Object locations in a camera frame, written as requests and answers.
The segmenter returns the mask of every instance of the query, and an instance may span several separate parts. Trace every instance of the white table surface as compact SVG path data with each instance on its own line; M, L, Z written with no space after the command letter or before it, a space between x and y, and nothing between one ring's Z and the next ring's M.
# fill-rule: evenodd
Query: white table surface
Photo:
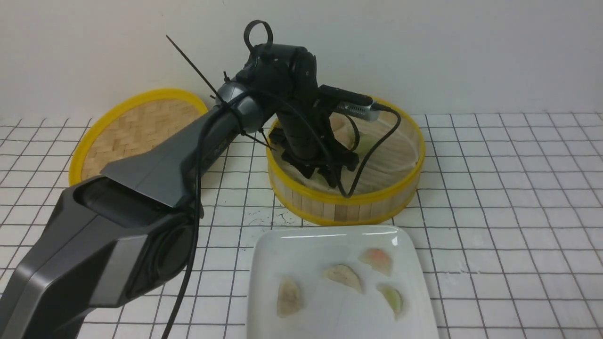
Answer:
M603 121L596 113L414 116L418 195L387 224L417 248L441 338L602 338ZM0 118L0 293L35 244L93 121ZM245 337L253 246L310 226L274 198L264 147L238 139L204 178L198 258L173 339ZM160 338L182 275L80 338Z

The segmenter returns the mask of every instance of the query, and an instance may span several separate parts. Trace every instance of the dumpling wrapper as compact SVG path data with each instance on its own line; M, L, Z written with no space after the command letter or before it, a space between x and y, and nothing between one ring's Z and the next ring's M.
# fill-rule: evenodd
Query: dumpling wrapper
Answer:
M398 320L402 313L402 305L404 304L400 292L387 284L379 284L377 290L383 294L387 304L391 307L392 311L394 311L394 319Z
M323 277L345 286L351 287L358 293L364 293L358 275L348 266L335 265L323 271Z
M286 318L302 309L302 291L297 283L290 277L280 281L279 298L276 305L276 315Z
M391 276L391 257L381 249L368 249L360 255L358 260L370 265L377 272L381 272L388 277Z

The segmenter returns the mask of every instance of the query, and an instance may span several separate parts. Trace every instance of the white plate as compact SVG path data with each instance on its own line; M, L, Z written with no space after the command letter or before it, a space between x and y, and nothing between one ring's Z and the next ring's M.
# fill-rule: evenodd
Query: white plate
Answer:
M393 260L391 277L358 261L368 248L380 248ZM365 293L321 278L332 265L350 266ZM304 307L276 316L281 278L299 284ZM397 288L402 315L393 312L378 283ZM276 230L257 242L251 266L247 308L248 339L437 339L433 309L417 252L406 232L389 226L313 227Z

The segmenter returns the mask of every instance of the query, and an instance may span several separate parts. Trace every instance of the bamboo steamer lid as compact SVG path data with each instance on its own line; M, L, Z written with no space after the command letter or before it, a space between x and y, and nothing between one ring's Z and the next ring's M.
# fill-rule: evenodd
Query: bamboo steamer lid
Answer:
M109 162L147 152L207 112L180 89L142 93L117 105L86 132L69 167L69 184L97 176Z
M339 226L379 224L406 207L417 190L425 159L425 141L418 125L408 114L388 102L379 101L396 109L402 116L402 122L371 155L351 198L346 199L338 189L328 187L318 173L310 179L304 178L281 159L282 148L273 146L274 151L267 148L270 184L286 208L317 225ZM361 145L363 138L369 140L364 153L396 122L396 117L389 112L381 112L376 122L353 119L361 133ZM345 122L332 119L333 133L342 144L349 145L351 127L347 128L348 133L341 132L342 124ZM277 120L272 128L278 125ZM362 161L360 146L357 152ZM343 169L341 181L347 191L355 175L356 172Z

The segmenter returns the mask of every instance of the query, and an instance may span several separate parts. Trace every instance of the white wall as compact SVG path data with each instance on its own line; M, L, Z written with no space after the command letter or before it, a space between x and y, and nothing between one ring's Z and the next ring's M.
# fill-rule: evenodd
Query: white wall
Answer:
M164 34L219 86L252 19L312 51L320 83L410 113L603 112L601 0L0 0L0 116L100 115L165 86L206 100Z

